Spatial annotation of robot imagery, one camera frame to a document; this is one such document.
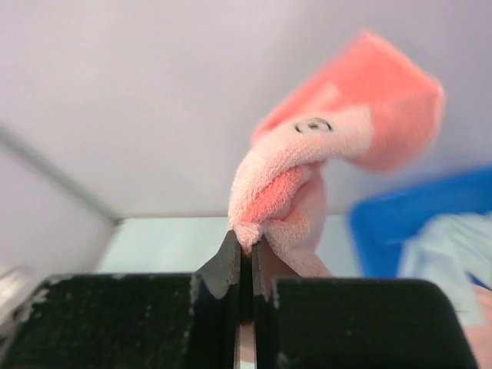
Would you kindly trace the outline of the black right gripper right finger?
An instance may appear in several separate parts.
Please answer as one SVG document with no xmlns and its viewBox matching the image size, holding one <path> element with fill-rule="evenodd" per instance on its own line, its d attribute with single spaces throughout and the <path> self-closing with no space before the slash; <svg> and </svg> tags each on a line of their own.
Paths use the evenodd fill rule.
<svg viewBox="0 0 492 369">
<path fill-rule="evenodd" d="M 259 368 L 476 368 L 454 309 L 428 281 L 271 277 L 252 251 Z"/>
</svg>

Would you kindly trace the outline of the white light blue towel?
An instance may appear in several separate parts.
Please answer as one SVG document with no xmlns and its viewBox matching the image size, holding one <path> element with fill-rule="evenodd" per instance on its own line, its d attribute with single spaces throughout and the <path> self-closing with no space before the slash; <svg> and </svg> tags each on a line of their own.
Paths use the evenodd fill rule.
<svg viewBox="0 0 492 369">
<path fill-rule="evenodd" d="M 484 324 L 474 287 L 491 288 L 491 213 L 439 214 L 430 219 L 404 242 L 397 276 L 434 283 L 462 325 Z"/>
</svg>

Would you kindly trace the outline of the pink cartoon face towel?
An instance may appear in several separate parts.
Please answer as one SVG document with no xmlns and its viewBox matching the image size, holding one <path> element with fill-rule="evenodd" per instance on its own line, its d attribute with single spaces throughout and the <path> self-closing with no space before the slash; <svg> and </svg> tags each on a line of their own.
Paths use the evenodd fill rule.
<svg viewBox="0 0 492 369">
<path fill-rule="evenodd" d="M 400 168 L 436 138 L 444 90 L 389 41 L 361 32 L 256 127 L 231 186 L 228 228 L 267 278 L 325 278 L 323 165 Z"/>
</svg>

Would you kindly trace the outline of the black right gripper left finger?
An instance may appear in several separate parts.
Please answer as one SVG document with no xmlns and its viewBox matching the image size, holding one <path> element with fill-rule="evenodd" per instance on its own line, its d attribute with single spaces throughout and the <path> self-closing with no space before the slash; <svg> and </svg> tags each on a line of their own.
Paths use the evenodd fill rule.
<svg viewBox="0 0 492 369">
<path fill-rule="evenodd" d="M 3 368 L 235 368 L 241 248 L 193 273 L 60 274 L 19 307 Z"/>
</svg>

